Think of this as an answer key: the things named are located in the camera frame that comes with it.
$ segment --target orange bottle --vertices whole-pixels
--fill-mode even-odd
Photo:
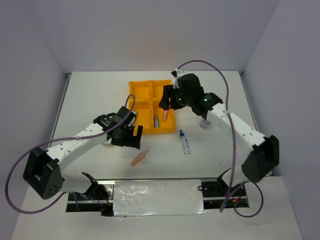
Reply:
[[[149,151],[149,149],[147,149],[147,150],[145,150],[145,151],[143,151],[143,152],[140,152],[140,153],[138,154],[138,156],[136,156],[136,157],[132,160],[132,162],[130,163],[130,165],[131,165],[132,167],[134,167],[135,165],[137,165],[137,163],[139,163],[139,162],[146,156],[146,154],[147,154],[148,151]]]

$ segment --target orange tray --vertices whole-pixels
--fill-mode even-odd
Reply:
[[[164,110],[158,106],[165,85],[171,85],[171,80],[130,81],[129,94],[134,94],[135,105],[133,111],[138,112],[134,134],[137,134],[138,125],[143,126],[142,134],[165,134],[176,131],[175,111],[170,109],[166,120],[163,121]],[[159,127],[155,127],[155,115],[158,116]]]

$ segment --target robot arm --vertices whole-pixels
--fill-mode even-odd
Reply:
[[[232,187],[251,181],[259,182],[279,164],[279,141],[275,136],[266,137],[242,121],[233,112],[226,112],[226,105],[214,93],[205,93],[199,78],[175,70],[172,75],[176,78],[173,85],[163,87],[159,107],[164,110],[191,107],[192,111],[215,124],[228,136],[232,136],[228,114],[231,116],[236,144],[247,156],[245,162],[236,167]],[[228,188],[231,169],[222,173],[217,181],[222,189]]]
[[[42,199],[49,199],[62,189],[66,180],[62,177],[62,173],[67,166],[93,147],[111,139],[112,145],[140,149],[143,126],[138,126],[137,135],[134,136],[134,122],[137,117],[133,112],[121,126],[105,134],[106,131],[124,119],[128,112],[129,109],[123,106],[117,113],[97,117],[93,120],[93,123],[76,136],[71,137],[70,140],[45,150],[40,147],[35,148],[29,155],[23,173],[24,180],[29,183]],[[97,181],[88,173],[83,172],[82,175],[90,181],[72,181],[69,178],[63,190],[66,192],[77,191],[83,193],[88,189],[89,185],[90,191],[87,191],[87,194],[91,194],[91,191],[101,187],[98,186]]]

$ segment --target wall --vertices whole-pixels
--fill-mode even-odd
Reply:
[[[244,71],[259,129],[280,140],[280,165],[301,233],[318,239],[320,1],[281,0]]]
[[[5,200],[5,181],[15,160],[47,140],[57,113],[65,75],[19,0],[0,3],[0,213],[1,239],[11,239],[18,213]],[[27,184],[18,166],[9,194],[21,207]]]
[[[70,73],[243,70],[280,0],[23,1]]]

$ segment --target white table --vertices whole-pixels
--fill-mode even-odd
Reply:
[[[225,98],[226,88],[217,72],[194,71],[205,92],[214,92]],[[224,72],[230,87],[230,109],[254,127],[245,91],[237,71]],[[73,72],[54,138],[73,136],[92,120],[116,112],[126,100],[129,81],[165,80],[172,78],[169,71],[128,72]],[[150,149],[147,157],[136,167],[131,160],[140,152],[126,147],[97,146],[66,171],[83,171],[96,179],[154,179],[154,178],[212,178],[230,167],[231,140],[218,128],[203,130],[199,117],[188,108],[176,111],[176,126],[183,129],[192,154],[184,155],[179,135],[142,136],[141,150]],[[245,156],[237,148],[237,162]],[[265,195],[265,206],[259,216],[244,219],[232,209],[219,213],[189,216],[100,217],[94,212],[66,213],[65,195],[55,206],[35,215],[20,214],[13,239],[290,239],[301,235],[281,177],[266,177],[259,184]],[[249,208],[254,212],[260,204],[260,195],[248,184]],[[23,209],[35,210],[50,202],[42,200],[29,187]]]

